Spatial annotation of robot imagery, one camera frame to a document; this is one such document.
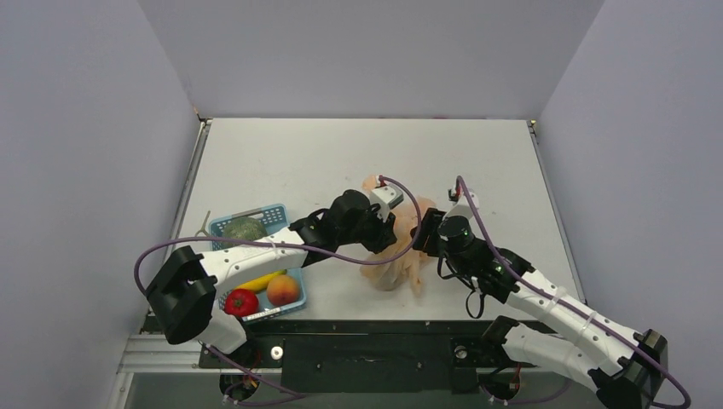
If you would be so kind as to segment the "beige plastic bag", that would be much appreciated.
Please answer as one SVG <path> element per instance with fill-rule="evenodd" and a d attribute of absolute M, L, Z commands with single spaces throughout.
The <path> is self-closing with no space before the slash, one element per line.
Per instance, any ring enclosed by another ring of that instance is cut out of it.
<path fill-rule="evenodd" d="M 396 243 L 379 254 L 371 254 L 369 262 L 382 261 L 400 253 L 412 243 L 414 236 L 411 231 L 417 227 L 419 217 L 412 201 L 406 197 L 392 211 L 396 220 L 394 233 Z M 395 291 L 407 283 L 416 297 L 424 294 L 424 281 L 421 269 L 431 262 L 431 257 L 421 251 L 409 250 L 395 261 L 380 265 L 362 265 L 361 276 L 367 279 L 370 286 L 378 291 Z"/>

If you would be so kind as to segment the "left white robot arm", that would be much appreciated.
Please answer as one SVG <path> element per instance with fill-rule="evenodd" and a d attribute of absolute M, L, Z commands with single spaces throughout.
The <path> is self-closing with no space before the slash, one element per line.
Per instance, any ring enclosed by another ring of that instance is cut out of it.
<path fill-rule="evenodd" d="M 326 209 L 256 241 L 217 251 L 175 249 L 145 290 L 166 341 L 198 341 L 221 352 L 232 366 L 248 364 L 254 342 L 241 320 L 217 299 L 244 282 L 276 270 L 304 268 L 338 257 L 344 245 L 380 253 L 396 243 L 391 211 L 404 200 L 394 187 L 370 193 L 347 190 Z"/>

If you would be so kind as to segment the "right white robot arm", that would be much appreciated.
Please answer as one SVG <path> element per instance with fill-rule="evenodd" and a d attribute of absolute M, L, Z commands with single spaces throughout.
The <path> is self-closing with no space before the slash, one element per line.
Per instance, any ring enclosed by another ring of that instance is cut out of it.
<path fill-rule="evenodd" d="M 668 369 L 668 341 L 657 331 L 617 324 L 555 285 L 506 248 L 476 237 L 472 216 L 429 209 L 410 232 L 413 248 L 440 259 L 471 293 L 492 297 L 551 329 L 546 334 L 498 316 L 481 336 L 493 363 L 528 363 L 579 383 L 607 408 L 651 408 Z"/>

